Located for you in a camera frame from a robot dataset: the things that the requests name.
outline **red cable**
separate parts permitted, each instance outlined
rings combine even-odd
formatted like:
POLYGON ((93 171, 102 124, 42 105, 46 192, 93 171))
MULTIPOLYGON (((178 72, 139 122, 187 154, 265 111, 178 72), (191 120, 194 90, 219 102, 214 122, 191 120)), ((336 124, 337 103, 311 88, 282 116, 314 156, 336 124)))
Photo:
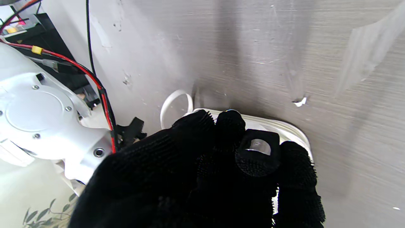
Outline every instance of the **red cable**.
MULTIPOLYGON (((16 44, 16 43, 6 43, 6 44, 8 44, 8 45, 10 45, 10 46, 15 46, 15 47, 23 47, 23 48, 32 49, 32 46, 31 46, 31 45, 16 44)), ((63 55, 61 55, 61 54, 58 54, 58 53, 55 53, 55 52, 51 52, 51 51, 48 51, 48 50, 45 50, 45 49, 42 49, 42 52, 47 53, 47 54, 50 54, 50 55, 52 55, 52 56, 59 57, 59 58, 61 58, 61 59, 66 60, 67 62, 72 63, 73 65, 75 65, 77 68, 79 68, 81 71, 83 71, 85 74, 87 74, 87 75, 92 79, 92 81, 96 84, 97 89, 99 89, 99 90, 102 89, 101 85, 100 85, 100 84, 97 82, 97 80, 92 76, 92 74, 91 74, 88 70, 86 70, 85 68, 83 68, 80 64, 78 64, 77 62, 75 62, 75 61, 69 59, 69 58, 66 57, 66 56, 63 56, 63 55)), ((110 114, 109 114, 109 111, 108 111, 107 98, 105 97, 104 94, 101 95, 101 100, 102 100, 102 102, 103 102, 104 114, 105 114, 105 116, 106 116, 108 126, 109 126, 110 130, 113 131, 114 129, 113 129, 113 124, 111 123, 110 114)), ((115 154, 117 151, 115 150, 115 140, 114 140, 114 138, 111 138, 111 142, 112 142, 112 153, 115 154)))

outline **yellow connector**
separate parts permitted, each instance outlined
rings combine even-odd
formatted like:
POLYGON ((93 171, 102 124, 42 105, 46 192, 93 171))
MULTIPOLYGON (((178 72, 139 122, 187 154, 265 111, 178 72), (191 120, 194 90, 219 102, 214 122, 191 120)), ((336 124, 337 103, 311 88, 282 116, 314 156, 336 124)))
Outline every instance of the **yellow connector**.
POLYGON ((31 51, 35 54, 41 55, 42 54, 42 49, 41 47, 33 46, 31 51))

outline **gray wall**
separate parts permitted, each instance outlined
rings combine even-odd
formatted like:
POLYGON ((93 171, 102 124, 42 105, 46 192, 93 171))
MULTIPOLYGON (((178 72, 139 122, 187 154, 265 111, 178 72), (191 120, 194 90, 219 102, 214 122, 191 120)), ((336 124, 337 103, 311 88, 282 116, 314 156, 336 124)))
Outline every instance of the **gray wall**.
MULTIPOLYGON (((43 5, 89 66, 83 2, 43 5)), ((311 143, 326 227, 403 227, 404 11, 383 19, 400 3, 94 0, 96 71, 117 122, 137 116, 148 133, 159 130, 160 107, 179 88, 194 93, 197 107, 294 123, 311 143), (378 21, 347 49, 352 29, 378 21), (342 80, 349 86, 337 90, 342 80), (291 102, 304 95, 307 105, 291 102)), ((179 99, 166 125, 185 108, 179 99)))

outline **black glove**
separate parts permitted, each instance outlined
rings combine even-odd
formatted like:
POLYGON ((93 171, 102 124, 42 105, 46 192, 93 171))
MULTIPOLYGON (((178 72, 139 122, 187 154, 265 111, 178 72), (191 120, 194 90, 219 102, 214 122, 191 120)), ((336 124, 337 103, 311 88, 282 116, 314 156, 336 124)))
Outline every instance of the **black glove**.
POLYGON ((221 113, 216 124, 202 110, 185 116, 107 157, 69 227, 271 227, 278 184, 276 227, 321 227, 323 208, 305 149, 283 143, 272 172, 278 163, 243 153, 244 139, 256 135, 275 142, 274 133, 245 131, 235 111, 221 113))

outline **screw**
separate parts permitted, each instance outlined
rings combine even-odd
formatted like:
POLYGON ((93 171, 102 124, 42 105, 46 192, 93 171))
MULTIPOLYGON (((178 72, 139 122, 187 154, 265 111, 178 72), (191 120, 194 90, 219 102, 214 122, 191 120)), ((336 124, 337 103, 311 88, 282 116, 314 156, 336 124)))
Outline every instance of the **screw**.
POLYGON ((104 155, 104 149, 103 148, 97 148, 93 152, 94 156, 96 157, 102 157, 104 155))

